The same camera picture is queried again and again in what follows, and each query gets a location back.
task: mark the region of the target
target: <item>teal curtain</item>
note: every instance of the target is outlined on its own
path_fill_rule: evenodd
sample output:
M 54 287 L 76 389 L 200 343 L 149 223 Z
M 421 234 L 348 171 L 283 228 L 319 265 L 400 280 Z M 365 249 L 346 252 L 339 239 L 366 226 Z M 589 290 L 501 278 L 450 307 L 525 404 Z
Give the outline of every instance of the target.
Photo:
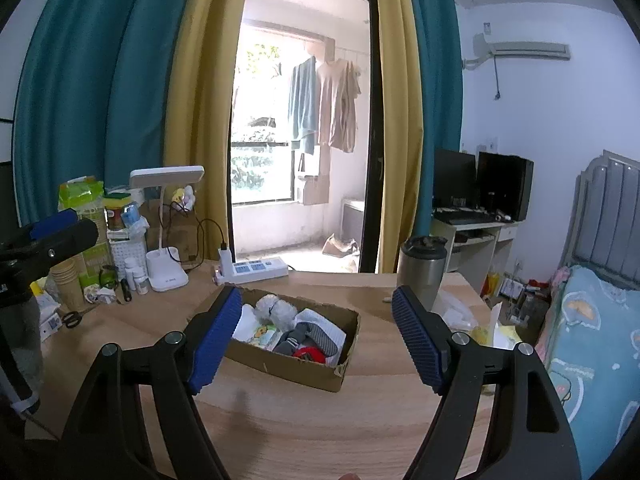
M 186 0 L 49 0 L 22 69 L 14 178 L 22 224 L 57 210 L 58 186 L 119 186 L 162 166 L 168 77 Z
M 428 235 L 436 148 L 460 149 L 462 56 L 454 0 L 411 0 L 418 35 L 424 140 L 414 235 Z

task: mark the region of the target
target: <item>yellow curtain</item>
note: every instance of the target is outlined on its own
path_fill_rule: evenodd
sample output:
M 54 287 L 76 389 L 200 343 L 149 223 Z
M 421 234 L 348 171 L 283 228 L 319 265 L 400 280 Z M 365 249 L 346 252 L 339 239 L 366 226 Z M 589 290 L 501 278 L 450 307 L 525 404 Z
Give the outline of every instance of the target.
M 227 151 L 234 69 L 244 0 L 187 0 L 167 97 L 164 163 L 201 164 L 197 212 L 222 227 L 228 241 Z M 209 222 L 207 258 L 217 259 L 220 233 Z
M 422 91 L 411 0 L 378 0 L 385 180 L 378 272 L 394 272 L 414 225 L 422 159 Z

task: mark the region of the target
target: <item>beige shirt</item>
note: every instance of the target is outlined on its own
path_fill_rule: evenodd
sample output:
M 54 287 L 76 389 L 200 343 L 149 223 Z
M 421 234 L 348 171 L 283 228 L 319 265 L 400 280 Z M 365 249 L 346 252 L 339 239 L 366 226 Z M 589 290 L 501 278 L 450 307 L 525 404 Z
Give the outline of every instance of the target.
M 356 66 L 345 59 L 318 67 L 318 141 L 351 153 L 356 144 L 355 99 L 360 94 Z

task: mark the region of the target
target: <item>brown cardboard box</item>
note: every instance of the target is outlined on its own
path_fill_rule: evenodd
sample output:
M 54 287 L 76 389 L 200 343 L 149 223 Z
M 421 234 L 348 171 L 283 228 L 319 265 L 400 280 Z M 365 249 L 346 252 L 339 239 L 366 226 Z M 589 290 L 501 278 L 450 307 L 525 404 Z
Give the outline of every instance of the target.
M 243 304 L 249 303 L 255 306 L 255 303 L 261 297 L 271 294 L 265 290 L 239 288 L 242 294 Z M 200 305 L 197 311 L 204 312 L 208 310 L 217 295 L 218 291 L 214 292 Z M 344 341 L 337 367 L 331 368 L 320 363 L 303 361 L 296 357 L 276 354 L 275 352 L 263 350 L 235 339 L 231 339 L 229 342 L 225 356 L 233 359 L 233 361 L 255 368 L 261 372 L 286 379 L 287 381 L 305 384 L 306 386 L 328 392 L 338 392 L 342 386 L 347 366 L 349 365 L 351 352 L 358 338 L 360 315 L 354 310 L 334 304 L 318 303 L 305 298 L 292 298 L 281 294 L 278 296 L 295 306 L 299 312 L 306 308 L 315 310 L 318 314 L 327 318 L 346 333 L 347 337 Z
M 140 206 L 140 214 L 149 222 L 149 229 L 146 232 L 146 248 L 151 251 L 158 248 L 158 229 L 160 226 L 158 218 L 159 200 L 151 200 Z M 196 261 L 196 257 L 201 258 L 202 254 L 198 254 L 198 221 L 196 220 L 195 211 L 182 213 L 173 211 L 171 213 L 171 229 L 167 236 L 167 228 L 169 226 L 169 208 L 165 207 L 162 213 L 162 246 L 171 245 L 176 247 L 180 253 L 181 261 Z

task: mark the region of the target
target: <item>bed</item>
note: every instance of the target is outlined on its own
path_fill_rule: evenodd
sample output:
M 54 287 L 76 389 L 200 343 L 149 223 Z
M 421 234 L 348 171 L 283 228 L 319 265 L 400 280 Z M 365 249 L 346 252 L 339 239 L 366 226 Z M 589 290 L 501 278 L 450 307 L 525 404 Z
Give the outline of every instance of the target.
M 564 267 L 536 346 L 584 479 L 607 459 L 640 406 L 639 176 L 640 163 L 604 152 L 578 178 Z

